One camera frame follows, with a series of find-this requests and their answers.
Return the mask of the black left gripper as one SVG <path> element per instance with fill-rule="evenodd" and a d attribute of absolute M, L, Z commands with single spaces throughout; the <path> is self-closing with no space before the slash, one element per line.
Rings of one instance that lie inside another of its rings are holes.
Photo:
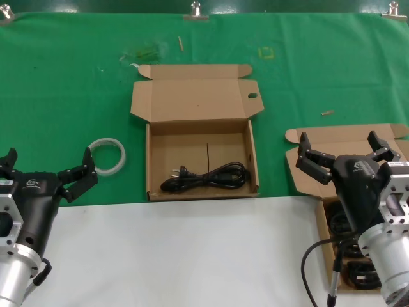
<path fill-rule="evenodd" d="M 16 171 L 17 157 L 14 148 L 1 157 L 1 179 L 12 182 L 1 184 L 1 193 L 12 195 L 23 220 L 16 243 L 43 256 L 62 197 L 71 203 L 98 183 L 95 163 L 91 149 L 86 147 L 82 164 L 60 171 L 57 176 L 49 172 Z"/>

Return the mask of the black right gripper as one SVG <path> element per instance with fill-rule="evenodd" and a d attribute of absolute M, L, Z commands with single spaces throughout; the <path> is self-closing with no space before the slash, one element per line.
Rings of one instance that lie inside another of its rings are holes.
<path fill-rule="evenodd" d="M 401 158 L 375 131 L 369 133 L 367 141 L 372 153 L 335 157 L 313 150 L 307 133 L 303 132 L 297 150 L 298 169 L 322 185 L 334 183 L 352 235 L 361 235 L 384 222 L 379 210 L 383 190 L 383 180 L 378 176 L 379 162 L 397 162 Z"/>

